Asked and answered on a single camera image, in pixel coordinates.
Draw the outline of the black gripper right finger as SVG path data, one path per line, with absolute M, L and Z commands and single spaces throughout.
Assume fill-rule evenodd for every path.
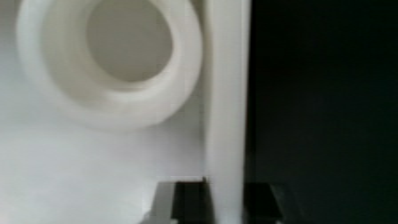
M 243 189 L 247 224 L 277 224 L 282 213 L 266 183 L 247 183 Z

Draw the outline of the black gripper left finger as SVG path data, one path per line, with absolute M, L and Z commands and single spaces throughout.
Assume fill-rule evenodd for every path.
M 138 224 L 213 224 L 206 181 L 158 183 L 151 210 Z

